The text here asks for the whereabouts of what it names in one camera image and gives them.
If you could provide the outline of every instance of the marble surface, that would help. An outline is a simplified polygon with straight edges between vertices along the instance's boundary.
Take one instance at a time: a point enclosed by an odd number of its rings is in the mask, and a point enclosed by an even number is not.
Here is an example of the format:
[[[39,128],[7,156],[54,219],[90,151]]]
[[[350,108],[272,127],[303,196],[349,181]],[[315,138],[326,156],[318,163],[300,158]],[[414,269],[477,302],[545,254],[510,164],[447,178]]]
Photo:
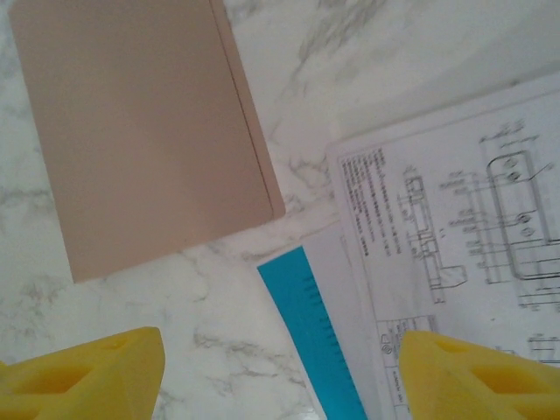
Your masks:
[[[475,69],[466,80],[473,89],[485,86],[488,72],[477,72],[473,57],[525,33],[518,28],[530,31],[525,24],[538,13],[560,16],[557,2],[545,0],[227,0],[286,217],[74,285],[7,20],[10,3],[0,1],[0,359],[158,326],[167,362],[155,419],[319,418],[255,266],[337,220],[325,146],[340,135],[337,127],[363,130],[417,112],[404,105],[411,95],[422,105],[422,86],[436,87],[430,105],[472,93],[455,89],[464,85],[450,76],[464,63]],[[542,35],[548,41],[531,63],[492,62],[512,77],[555,65],[554,35]],[[449,88],[440,92],[443,79]],[[386,103],[390,115],[371,112]],[[353,115],[361,115],[353,127],[337,123]]]

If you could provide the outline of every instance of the white paper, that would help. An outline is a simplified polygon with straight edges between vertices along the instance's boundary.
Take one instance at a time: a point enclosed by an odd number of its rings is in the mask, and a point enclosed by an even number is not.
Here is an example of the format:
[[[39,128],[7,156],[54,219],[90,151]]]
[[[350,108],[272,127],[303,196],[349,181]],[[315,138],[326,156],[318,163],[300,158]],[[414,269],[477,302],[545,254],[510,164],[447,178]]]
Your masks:
[[[303,245],[367,417],[372,420],[382,418],[370,356],[371,337],[361,316],[361,300],[342,226],[335,223],[312,234],[304,238]]]
[[[406,330],[560,366],[560,75],[328,151],[383,418]]]

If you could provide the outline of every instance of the yellow plastic object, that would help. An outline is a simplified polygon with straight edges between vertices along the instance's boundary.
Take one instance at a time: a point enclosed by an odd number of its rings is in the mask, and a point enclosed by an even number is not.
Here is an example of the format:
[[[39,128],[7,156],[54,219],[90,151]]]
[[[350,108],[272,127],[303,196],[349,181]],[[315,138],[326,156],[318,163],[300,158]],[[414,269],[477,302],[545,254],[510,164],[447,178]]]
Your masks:
[[[0,420],[149,420],[164,365],[152,327],[2,365]]]
[[[415,420],[560,419],[560,369],[433,332],[404,334],[402,382]]]

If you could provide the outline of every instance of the technical drawing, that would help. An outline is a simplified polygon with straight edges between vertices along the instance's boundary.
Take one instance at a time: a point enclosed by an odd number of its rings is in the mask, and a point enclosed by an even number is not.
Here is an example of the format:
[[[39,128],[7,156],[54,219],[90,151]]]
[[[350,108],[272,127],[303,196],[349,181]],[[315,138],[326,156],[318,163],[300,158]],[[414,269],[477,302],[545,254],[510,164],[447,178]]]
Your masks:
[[[409,234],[409,243],[415,257],[422,260],[433,303],[442,304],[445,302],[445,289],[467,281],[466,268],[463,265],[446,267],[442,262],[422,177],[407,177],[405,185],[408,221],[413,223],[415,230],[414,234]]]
[[[541,363],[560,363],[560,338],[536,334],[527,342],[533,359]]]
[[[487,176],[472,173],[470,179],[469,202],[477,216],[478,241],[474,243],[474,251],[479,252],[481,261],[477,267],[485,271],[487,284],[503,284],[511,281],[509,260],[506,247],[501,239],[501,224],[497,215],[494,217],[487,211],[485,203],[494,203],[491,186]]]
[[[404,394],[403,379],[399,370],[401,341],[407,331],[432,331],[438,333],[435,315],[377,321],[381,355],[389,386],[395,418],[410,418],[408,400]]]
[[[551,237],[529,152],[498,156],[486,170],[520,305],[560,302],[560,240]]]

